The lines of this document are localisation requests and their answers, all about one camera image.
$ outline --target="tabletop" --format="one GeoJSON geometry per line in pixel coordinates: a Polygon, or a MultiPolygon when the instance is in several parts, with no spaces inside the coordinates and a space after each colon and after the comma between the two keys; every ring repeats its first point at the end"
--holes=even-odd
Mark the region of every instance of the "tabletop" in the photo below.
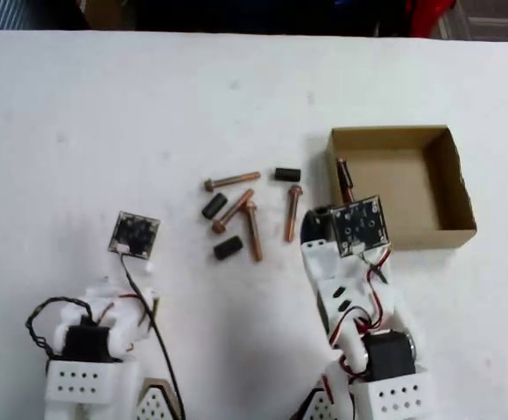
{"type": "MultiPolygon", "coordinates": [[[[288,418],[337,354],[268,174],[302,169],[303,214],[329,201],[331,128],[410,124],[450,127],[478,225],[459,249],[392,256],[427,336],[435,417],[508,418],[508,44],[0,32],[0,419],[43,413],[32,309],[122,278],[107,252],[121,210],[161,220],[152,272],[130,268],[161,296],[188,418],[288,418]],[[265,259],[217,262],[202,181],[251,171],[265,259]]],[[[57,321],[50,308],[36,327],[49,337],[57,321]]],[[[153,338],[135,352],[166,374],[153,338]]]]}

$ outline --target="black rubber spacer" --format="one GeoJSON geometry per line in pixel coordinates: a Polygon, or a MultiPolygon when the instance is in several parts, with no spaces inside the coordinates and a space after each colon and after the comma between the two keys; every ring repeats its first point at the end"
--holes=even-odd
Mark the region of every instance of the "black rubber spacer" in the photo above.
{"type": "Polygon", "coordinates": [[[275,168],[273,177],[276,181],[299,182],[300,169],[275,168]]]}
{"type": "Polygon", "coordinates": [[[227,204],[227,197],[222,195],[220,192],[213,198],[209,203],[203,207],[203,210],[201,210],[201,214],[203,214],[203,217],[206,219],[213,219],[213,216],[219,212],[219,210],[222,209],[222,207],[227,204]]]}
{"type": "Polygon", "coordinates": [[[221,242],[219,245],[213,247],[215,258],[218,260],[224,260],[228,256],[232,256],[236,252],[243,248],[243,242],[238,236],[233,236],[225,242],[221,242]]]}

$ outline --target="perforated white block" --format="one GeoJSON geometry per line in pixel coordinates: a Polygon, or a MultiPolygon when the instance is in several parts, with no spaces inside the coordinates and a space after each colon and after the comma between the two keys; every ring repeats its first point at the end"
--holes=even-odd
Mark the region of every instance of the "perforated white block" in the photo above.
{"type": "Polygon", "coordinates": [[[110,404],[115,399],[121,363],[50,362],[46,400],[110,404]]]}
{"type": "Polygon", "coordinates": [[[159,388],[151,387],[138,405],[137,420],[173,420],[168,401],[159,388]]]}
{"type": "Polygon", "coordinates": [[[423,371],[382,381],[354,383],[359,420],[419,418],[432,410],[429,373],[423,371]]]}
{"type": "Polygon", "coordinates": [[[336,420],[334,405],[324,391],[315,392],[303,420],[336,420]]]}

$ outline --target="copper bolt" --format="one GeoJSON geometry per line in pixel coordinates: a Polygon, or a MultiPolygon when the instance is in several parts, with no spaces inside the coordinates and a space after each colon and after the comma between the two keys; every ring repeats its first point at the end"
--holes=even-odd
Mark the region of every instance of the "copper bolt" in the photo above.
{"type": "Polygon", "coordinates": [[[289,194],[289,211],[287,212],[286,241],[292,242],[295,234],[295,218],[297,217],[297,203],[299,196],[303,195],[300,185],[293,185],[287,192],[289,194]]]}
{"type": "Polygon", "coordinates": [[[260,246],[260,237],[258,236],[258,224],[256,223],[256,204],[247,200],[244,203],[243,212],[248,218],[248,230],[250,231],[250,243],[252,244],[252,252],[256,261],[262,261],[262,247],[260,246]]]}
{"type": "Polygon", "coordinates": [[[233,206],[229,210],[227,210],[227,213],[225,213],[221,219],[219,220],[213,219],[213,226],[211,227],[213,231],[216,234],[222,234],[225,231],[225,225],[229,223],[229,221],[236,214],[236,212],[240,210],[240,208],[244,205],[246,201],[248,201],[250,197],[252,197],[252,195],[254,195],[254,190],[249,188],[244,192],[243,196],[240,199],[238,199],[238,201],[235,204],[233,204],[233,206]]]}
{"type": "Polygon", "coordinates": [[[253,181],[254,179],[260,178],[260,176],[260,172],[250,172],[243,175],[236,175],[235,177],[218,179],[216,181],[208,179],[203,185],[205,185],[207,191],[212,193],[214,189],[220,186],[230,186],[231,184],[238,184],[239,182],[253,181]]]}

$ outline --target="brown cardboard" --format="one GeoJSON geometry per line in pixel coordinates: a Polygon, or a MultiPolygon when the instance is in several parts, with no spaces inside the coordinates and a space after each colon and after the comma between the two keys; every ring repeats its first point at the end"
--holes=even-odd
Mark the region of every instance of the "brown cardboard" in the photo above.
{"type": "Polygon", "coordinates": [[[476,234],[448,127],[332,129],[328,155],[335,204],[342,204],[335,160],[345,158],[356,200],[380,196],[395,249],[457,248],[476,234]]]}

